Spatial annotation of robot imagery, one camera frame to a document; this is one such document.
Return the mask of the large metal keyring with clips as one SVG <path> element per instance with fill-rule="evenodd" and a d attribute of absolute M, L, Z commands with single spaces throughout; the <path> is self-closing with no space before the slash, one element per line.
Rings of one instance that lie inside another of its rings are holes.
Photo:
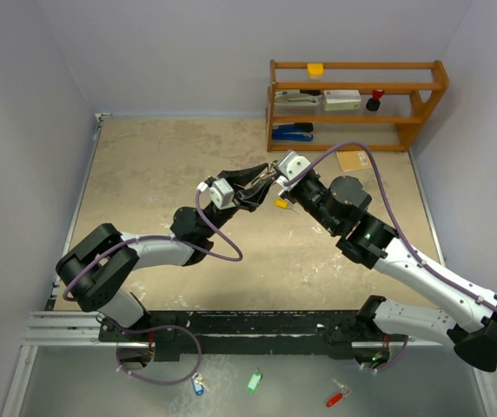
<path fill-rule="evenodd" d="M 275 168 L 272 163 L 267 163 L 266 168 L 249 183 L 249 186 L 252 187 L 257 183 L 264 182 L 269 178 L 271 179 L 275 178 Z"/>

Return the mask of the key with yellow tag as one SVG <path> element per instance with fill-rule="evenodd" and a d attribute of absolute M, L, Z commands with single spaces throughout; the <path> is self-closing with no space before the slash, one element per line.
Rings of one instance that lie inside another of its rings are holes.
<path fill-rule="evenodd" d="M 295 209 L 295 205 L 289 201 L 283 199 L 276 199 L 275 206 L 280 209 L 290 210 L 295 212 L 296 214 L 299 214 L 299 212 Z"/>

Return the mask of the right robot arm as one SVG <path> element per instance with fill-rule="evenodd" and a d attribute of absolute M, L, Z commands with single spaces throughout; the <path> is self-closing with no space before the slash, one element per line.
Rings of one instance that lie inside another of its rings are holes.
<path fill-rule="evenodd" d="M 300 205 L 331 236 L 350 261 L 387 275 L 430 300 L 433 308 L 413 308 L 383 298 L 357 318 L 367 340 L 382 334 L 417 336 L 450 346 L 468 365 L 497 369 L 497 292 L 450 271 L 414 247 L 394 224 L 368 211 L 372 197 L 352 176 L 328 186 L 312 169 L 280 169 L 282 196 Z"/>

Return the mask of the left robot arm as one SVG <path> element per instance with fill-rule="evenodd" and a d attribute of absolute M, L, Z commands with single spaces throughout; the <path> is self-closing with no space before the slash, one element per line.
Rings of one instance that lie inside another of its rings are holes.
<path fill-rule="evenodd" d="M 222 226 L 240 210 L 255 211 L 273 181 L 267 163 L 223 170 L 197 186 L 195 206 L 179 208 L 166 235 L 134 235 L 111 223 L 99 225 L 56 265 L 65 285 L 64 300 L 83 312 L 103 314 L 129 340 L 141 340 L 149 331 L 149 314 L 123 290 L 129 275 L 142 268 L 192 266 L 207 256 L 225 260 L 225 255 L 213 251 L 212 237 L 230 243 Z"/>

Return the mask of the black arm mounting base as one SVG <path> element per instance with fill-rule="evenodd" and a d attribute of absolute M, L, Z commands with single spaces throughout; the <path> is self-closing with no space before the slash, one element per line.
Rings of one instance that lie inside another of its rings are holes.
<path fill-rule="evenodd" d="M 129 329 L 96 315 L 100 340 L 148 342 L 153 360 L 178 361 L 184 354 L 320 355 L 336 360 L 370 359 L 373 347 L 404 341 L 386 336 L 355 310 L 148 312 Z"/>

